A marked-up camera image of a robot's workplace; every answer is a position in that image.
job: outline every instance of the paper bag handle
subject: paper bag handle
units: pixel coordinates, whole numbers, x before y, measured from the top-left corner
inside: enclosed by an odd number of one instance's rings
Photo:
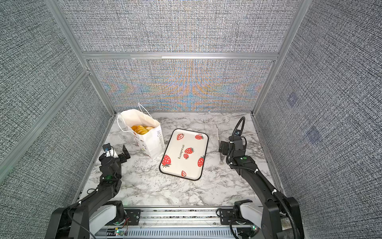
[[[119,115],[117,116],[117,124],[118,124],[119,128],[120,128],[123,132],[131,132],[131,131],[133,131],[133,130],[124,131],[124,130],[121,128],[121,126],[119,125],[119,116],[120,116],[120,115],[121,115],[121,114],[119,114]]]
[[[142,106],[142,108],[143,108],[144,110],[146,110],[146,112],[149,114],[150,118],[152,119],[152,122],[153,122],[154,125],[155,125],[154,118],[150,115],[150,113],[147,111],[147,109],[146,109],[145,107],[143,107],[143,105],[141,105],[140,103],[138,103],[138,106],[139,106],[139,109],[141,110],[141,112],[142,112],[141,106]]]

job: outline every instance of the black cable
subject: black cable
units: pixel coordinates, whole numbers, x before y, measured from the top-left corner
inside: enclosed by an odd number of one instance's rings
[[[217,214],[217,212],[218,212],[220,209],[221,209],[221,208],[218,208],[218,209],[216,209],[216,211],[215,211],[215,213],[216,213],[216,215],[217,215],[218,217],[220,217],[220,215]]]
[[[113,149],[113,156],[112,156],[112,154],[109,152],[109,153],[110,153],[110,156],[114,157],[114,154],[115,154],[114,147],[111,146],[111,145],[110,145],[110,147]]]
[[[86,191],[87,194],[89,194],[89,190],[95,190],[95,189],[88,189],[88,190]]]
[[[241,233],[245,234],[248,238],[251,237],[251,234],[248,234],[243,228],[236,228],[237,230],[241,230]]]
[[[285,202],[283,201],[282,197],[279,195],[279,192],[275,192],[273,194],[275,196],[275,198],[280,202],[281,206],[284,208],[285,210],[285,214],[289,217],[289,221],[290,221],[290,224],[292,226],[292,230],[293,230],[293,237],[295,239],[300,239],[300,233],[299,231],[297,230],[297,226],[296,226],[296,222],[294,220],[294,218],[292,217],[292,213],[289,211],[289,208],[287,207],[287,205],[285,204]]]
[[[256,231],[251,235],[251,238],[256,236],[256,234],[259,233],[259,231],[260,231],[259,228],[256,228]]]
[[[268,179],[261,173],[260,170],[256,171],[254,169],[251,169],[251,168],[248,168],[248,167],[241,167],[241,166],[236,166],[236,165],[232,165],[230,164],[229,165],[231,168],[234,168],[234,169],[245,169],[245,170],[248,170],[248,171],[251,171],[253,173],[256,173],[262,180],[263,182],[267,185],[267,187],[269,188],[269,190],[273,191],[275,190],[276,188],[268,181]],[[287,205],[284,203],[282,197],[279,195],[279,192],[276,190],[276,192],[273,194],[275,196],[275,198],[280,202],[280,205],[281,207],[284,209],[285,211],[285,214],[288,216],[289,218],[289,221],[290,221],[290,224],[292,226],[292,230],[293,230],[293,237],[295,239],[299,239],[300,236],[299,236],[299,232],[297,230],[297,225],[296,225],[296,222],[292,216],[292,213],[290,212],[290,210],[288,209]]]
[[[247,219],[241,219],[241,218],[235,218],[235,219],[232,219],[232,220],[230,221],[230,230],[231,230],[232,235],[233,235],[236,239],[240,239],[240,238],[238,238],[238,237],[236,236],[236,233],[233,231],[232,223],[233,223],[234,221],[241,221],[241,222],[244,222],[244,223],[251,223],[251,224],[253,224],[251,221],[249,221],[249,220],[247,220]]]
[[[91,233],[88,229],[86,229],[83,225],[81,225],[79,222],[77,222],[76,220],[74,220],[73,219],[73,217],[70,215],[70,210],[72,210],[73,208],[74,208],[75,206],[73,206],[73,207],[71,207],[71,208],[69,208],[69,210],[68,210],[68,216],[69,216],[69,218],[73,221],[73,222],[75,222],[75,223],[77,223],[80,227],[82,227],[83,229],[85,229],[94,239],[96,239],[96,236],[95,235],[93,235],[93,233]]]
[[[247,148],[247,139],[244,136],[241,136],[245,140],[244,150]]]
[[[236,124],[235,128],[233,129],[231,140],[233,140],[233,136],[235,135],[235,132],[238,129],[238,127],[239,127],[241,122],[243,122],[242,125],[241,125],[241,131],[240,131],[240,135],[239,135],[239,136],[241,136],[241,134],[242,134],[242,132],[244,130],[244,124],[245,124],[245,117],[244,116],[239,119],[239,122]],[[227,157],[225,158],[225,162],[227,164],[229,164],[228,158],[230,156],[230,153],[231,153],[231,150],[232,150],[232,146],[233,146],[233,143],[230,143],[230,147],[228,149]]]

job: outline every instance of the red wire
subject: red wire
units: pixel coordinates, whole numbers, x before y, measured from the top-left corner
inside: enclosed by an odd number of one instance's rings
[[[127,223],[127,221],[130,219],[130,217],[129,218],[126,218],[126,220],[125,220],[125,223],[123,224],[123,227],[122,228],[124,228],[125,227],[125,224]]]

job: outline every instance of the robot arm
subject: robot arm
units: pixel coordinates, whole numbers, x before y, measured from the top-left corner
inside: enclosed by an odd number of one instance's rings
[[[122,184],[121,164],[130,158],[130,154],[125,146],[123,146],[123,153],[119,154],[117,158],[111,155],[111,150],[114,155],[114,149],[110,144],[104,145],[103,149],[105,153],[99,157],[102,175],[97,188],[79,202],[66,208],[56,209],[51,215],[45,239],[89,238],[89,234],[92,235],[89,231],[89,217],[105,204],[112,204],[117,208],[113,222],[120,223],[125,219],[122,202],[108,201],[119,192]]]
[[[278,191],[261,173],[255,161],[245,155],[246,143],[243,144],[242,132],[245,117],[237,123],[229,142],[220,143],[219,152],[226,155],[226,163],[241,175],[254,190],[262,203],[262,213],[257,206],[251,205],[250,200],[235,202],[237,219],[247,219],[262,229],[265,239],[283,239],[292,236],[294,239],[303,239],[304,231],[298,202],[287,198]],[[283,225],[289,222],[292,230],[283,230]]]

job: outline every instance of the aluminum frame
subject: aluminum frame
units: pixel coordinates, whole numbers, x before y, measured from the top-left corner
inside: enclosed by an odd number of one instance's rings
[[[115,115],[114,106],[112,102],[110,101],[105,89],[102,87],[102,84],[99,81],[98,77],[96,76],[95,72],[93,71],[92,67],[89,65],[89,63],[85,60],[84,56],[82,55],[82,47],[79,44],[74,32],[72,31],[58,1],[45,0],[45,3],[49,7],[54,19],[56,20],[60,29],[62,30],[63,34],[68,40],[70,46],[72,47],[82,67],[90,70],[91,72],[91,75],[89,77],[90,81],[92,82],[94,89],[97,92],[98,96],[100,97],[101,101],[103,102],[105,108],[107,109],[107,111],[109,112],[111,116],[114,116]]]
[[[293,42],[293,39],[296,36],[297,30],[301,25],[301,22],[304,19],[304,16],[306,14],[306,11],[308,10],[309,5],[311,4],[312,0],[301,0],[300,4],[298,5],[298,8],[296,10],[295,15],[293,16],[293,20],[286,32],[286,35],[284,37],[284,41],[280,47],[279,51],[279,58],[273,63],[272,67],[270,68],[270,72],[268,74],[267,79],[265,80],[263,87],[261,88],[259,95],[257,96],[255,105],[253,107],[253,114],[257,115],[261,104],[264,102],[265,97],[267,96],[267,93],[270,89],[270,86],[272,85],[278,70],[280,69],[281,64],[284,61],[284,58],[289,50],[290,45]]]
[[[77,77],[61,92],[60,96],[50,105],[41,117],[26,132],[23,138],[11,149],[11,151],[0,161],[0,183],[7,177],[16,163],[27,152],[33,142],[40,136],[41,132],[47,127],[57,112],[73,95],[77,87],[89,75],[88,69],[83,69]]]
[[[106,129],[105,129],[105,132],[104,132],[104,134],[102,135],[102,138],[101,138],[101,140],[100,140],[100,142],[99,142],[99,144],[98,144],[98,146],[97,146],[97,149],[96,149],[96,151],[95,151],[95,153],[94,153],[94,155],[93,155],[92,161],[90,162],[88,168],[86,169],[85,176],[82,178],[81,184],[79,185],[79,187],[78,187],[78,189],[77,189],[77,192],[76,192],[76,194],[75,194],[75,196],[74,196],[74,198],[73,198],[72,204],[79,200],[79,196],[80,196],[80,194],[82,193],[82,190],[83,190],[84,187],[85,187],[85,184],[86,184],[86,182],[87,182],[87,179],[89,178],[89,175],[90,175],[90,173],[92,172],[92,169],[93,169],[93,167],[94,167],[94,164],[95,164],[97,158],[98,158],[99,155],[100,155],[102,146],[103,146],[103,144],[104,144],[104,142],[105,142],[105,140],[106,140],[106,138],[107,138],[107,135],[109,135],[110,129],[111,129],[112,126],[113,126],[114,119],[115,119],[115,116],[112,116],[112,117],[110,117],[110,119],[109,119],[109,122],[108,122],[108,124],[107,124]]]
[[[261,128],[259,127],[259,123],[257,122],[256,116],[251,114],[253,125],[255,126],[257,136],[260,140],[260,144],[263,149],[264,158],[267,161],[268,168],[270,171],[270,174],[272,176],[273,182],[275,183],[275,187],[280,190],[282,193],[284,193],[284,186],[281,182],[280,175],[277,172],[275,162],[273,161],[272,155],[270,154],[269,148],[267,146],[267,142],[265,141],[264,135],[262,134]]]
[[[276,52],[82,52],[85,59],[224,59],[224,60],[277,60]]]

